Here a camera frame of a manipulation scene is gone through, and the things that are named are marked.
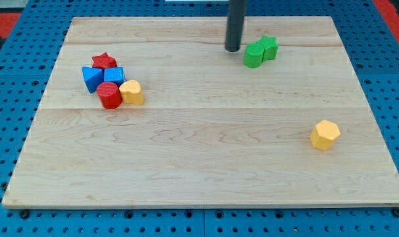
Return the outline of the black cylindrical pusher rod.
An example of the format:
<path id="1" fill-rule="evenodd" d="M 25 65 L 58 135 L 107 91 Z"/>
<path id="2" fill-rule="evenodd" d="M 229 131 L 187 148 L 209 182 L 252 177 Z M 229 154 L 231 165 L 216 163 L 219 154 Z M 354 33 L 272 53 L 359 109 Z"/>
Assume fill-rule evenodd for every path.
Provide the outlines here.
<path id="1" fill-rule="evenodd" d="M 225 49 L 228 52 L 237 52 L 240 49 L 246 8 L 246 0 L 229 1 L 225 36 Z"/>

